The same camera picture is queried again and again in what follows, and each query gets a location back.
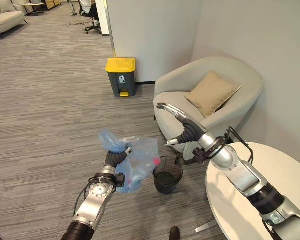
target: table leg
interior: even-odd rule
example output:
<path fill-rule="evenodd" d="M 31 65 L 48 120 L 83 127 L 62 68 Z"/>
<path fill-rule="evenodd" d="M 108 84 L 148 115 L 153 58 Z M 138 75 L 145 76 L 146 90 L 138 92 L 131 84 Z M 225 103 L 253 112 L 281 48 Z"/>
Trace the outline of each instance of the table leg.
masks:
<path fill-rule="evenodd" d="M 208 222 L 208 223 L 206 223 L 206 224 L 204 224 L 204 225 L 202 225 L 202 226 L 200 226 L 200 227 L 197 227 L 197 228 L 195 229 L 195 232 L 196 232 L 196 233 L 199 233 L 199 232 L 201 232 L 201 231 L 203 231 L 203 230 L 212 228 L 212 227 L 214 227 L 214 226 L 216 226 L 216 225 L 218 225 L 217 221 L 216 221 L 216 220 L 213 220 L 213 221 Z"/>

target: pink object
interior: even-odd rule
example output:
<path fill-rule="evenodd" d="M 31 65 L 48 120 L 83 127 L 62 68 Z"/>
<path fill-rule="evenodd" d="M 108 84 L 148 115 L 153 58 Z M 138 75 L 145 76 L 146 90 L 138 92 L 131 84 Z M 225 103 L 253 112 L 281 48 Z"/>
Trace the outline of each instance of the pink object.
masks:
<path fill-rule="evenodd" d="M 154 163 L 154 165 L 158 166 L 158 165 L 161 163 L 160 157 L 155 157 L 155 158 L 153 159 L 153 163 Z"/>

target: plastic bag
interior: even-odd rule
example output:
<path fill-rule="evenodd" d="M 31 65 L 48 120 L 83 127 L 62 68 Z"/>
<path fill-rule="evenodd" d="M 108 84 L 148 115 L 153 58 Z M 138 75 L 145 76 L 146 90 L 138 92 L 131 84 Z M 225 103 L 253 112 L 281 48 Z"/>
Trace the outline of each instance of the plastic bag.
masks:
<path fill-rule="evenodd" d="M 102 130 L 98 135 L 103 148 L 113 153 L 122 153 L 131 147 L 131 153 L 119 164 L 115 173 L 125 175 L 123 187 L 116 190 L 119 193 L 133 193 L 142 186 L 142 181 L 160 164 L 158 139 L 153 137 L 117 138 L 108 130 Z"/>

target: yellow lid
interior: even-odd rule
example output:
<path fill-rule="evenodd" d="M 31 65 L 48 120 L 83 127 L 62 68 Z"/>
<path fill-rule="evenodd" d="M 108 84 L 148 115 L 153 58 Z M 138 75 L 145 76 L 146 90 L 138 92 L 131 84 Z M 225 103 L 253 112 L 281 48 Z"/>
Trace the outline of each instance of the yellow lid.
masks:
<path fill-rule="evenodd" d="M 129 93 L 127 91 L 120 92 L 120 97 L 129 97 Z"/>
<path fill-rule="evenodd" d="M 109 73 L 131 73 L 136 69 L 134 58 L 118 57 L 108 58 L 105 70 Z"/>

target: trash can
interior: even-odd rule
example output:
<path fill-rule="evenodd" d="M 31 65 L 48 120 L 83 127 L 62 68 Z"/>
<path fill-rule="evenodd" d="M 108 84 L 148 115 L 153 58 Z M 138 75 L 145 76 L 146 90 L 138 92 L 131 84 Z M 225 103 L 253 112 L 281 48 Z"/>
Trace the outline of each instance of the trash can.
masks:
<path fill-rule="evenodd" d="M 182 176 L 180 162 L 171 156 L 161 157 L 161 163 L 153 170 L 155 188 L 162 194 L 170 194 Z"/>
<path fill-rule="evenodd" d="M 134 58 L 108 58 L 105 70 L 116 97 L 132 97 L 136 94 L 135 69 Z"/>

